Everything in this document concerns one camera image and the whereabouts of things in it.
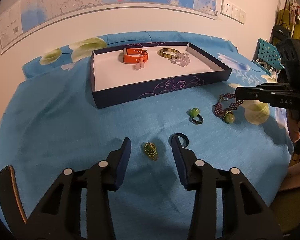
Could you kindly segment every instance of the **electrical outlet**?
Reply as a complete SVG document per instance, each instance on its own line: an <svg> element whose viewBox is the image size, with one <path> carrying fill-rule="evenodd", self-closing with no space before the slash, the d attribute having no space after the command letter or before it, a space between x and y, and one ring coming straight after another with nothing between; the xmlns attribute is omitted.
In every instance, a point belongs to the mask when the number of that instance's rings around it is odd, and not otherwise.
<svg viewBox="0 0 300 240"><path fill-rule="evenodd" d="M231 17L233 4L228 0L222 0L221 14Z"/></svg>
<svg viewBox="0 0 300 240"><path fill-rule="evenodd" d="M237 20L237 21L239 21L239 18L240 18L240 11L241 11L240 8L234 5L234 6L232 7L231 18L232 18L232 19L235 19L235 20Z"/></svg>
<svg viewBox="0 0 300 240"><path fill-rule="evenodd" d="M239 22L241 22L242 24L245 24L246 23L246 17L247 17L246 12L244 10L241 10L240 17L239 17Z"/></svg>

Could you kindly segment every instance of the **purple beaded bracelet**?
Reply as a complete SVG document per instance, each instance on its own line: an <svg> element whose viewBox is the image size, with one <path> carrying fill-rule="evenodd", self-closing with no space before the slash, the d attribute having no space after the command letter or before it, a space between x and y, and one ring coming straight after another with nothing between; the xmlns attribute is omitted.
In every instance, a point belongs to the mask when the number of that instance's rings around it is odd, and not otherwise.
<svg viewBox="0 0 300 240"><path fill-rule="evenodd" d="M235 103L231 103L229 107L222 109L221 102L227 101L228 99L235 98L235 94L227 93L227 94L220 94L218 102L214 105L213 113L215 116L221 118L226 123L233 123L234 122L234 115L231 111L237 110L239 105L243 103L243 100L236 99Z"/></svg>

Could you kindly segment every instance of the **green beaded ring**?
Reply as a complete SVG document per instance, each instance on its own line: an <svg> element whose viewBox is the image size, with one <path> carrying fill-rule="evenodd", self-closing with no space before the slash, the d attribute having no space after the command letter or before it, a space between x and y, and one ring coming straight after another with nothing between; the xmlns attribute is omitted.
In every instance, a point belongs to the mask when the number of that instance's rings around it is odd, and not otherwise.
<svg viewBox="0 0 300 240"><path fill-rule="evenodd" d="M191 121L195 124L202 124L203 123L203 117L199 114L200 110L199 108L192 108L189 112L189 115L191 117Z"/></svg>

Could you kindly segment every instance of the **human hand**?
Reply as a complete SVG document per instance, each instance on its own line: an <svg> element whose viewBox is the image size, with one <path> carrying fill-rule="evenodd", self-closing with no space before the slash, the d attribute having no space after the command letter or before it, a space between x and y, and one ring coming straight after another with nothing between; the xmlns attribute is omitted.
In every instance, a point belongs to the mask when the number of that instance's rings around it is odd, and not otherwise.
<svg viewBox="0 0 300 240"><path fill-rule="evenodd" d="M291 141L296 143L298 140L300 140L300 121L293 120L291 111L287 109L287 126L289 131L289 137Z"/></svg>

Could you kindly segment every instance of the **hanging clothes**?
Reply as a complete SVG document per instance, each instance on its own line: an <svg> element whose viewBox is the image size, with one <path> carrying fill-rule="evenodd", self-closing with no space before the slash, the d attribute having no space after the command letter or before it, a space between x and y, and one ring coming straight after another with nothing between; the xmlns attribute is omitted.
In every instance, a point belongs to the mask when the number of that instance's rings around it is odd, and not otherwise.
<svg viewBox="0 0 300 240"><path fill-rule="evenodd" d="M290 23L289 26L289 19L290 19L290 11L282 9L278 14L276 24L282 24L282 27L286 29L290 29L290 31L292 31L292 23ZM294 27L292 38L300 40L300 21ZM273 45L276 45L279 42L280 41L277 38L273 39Z"/></svg>

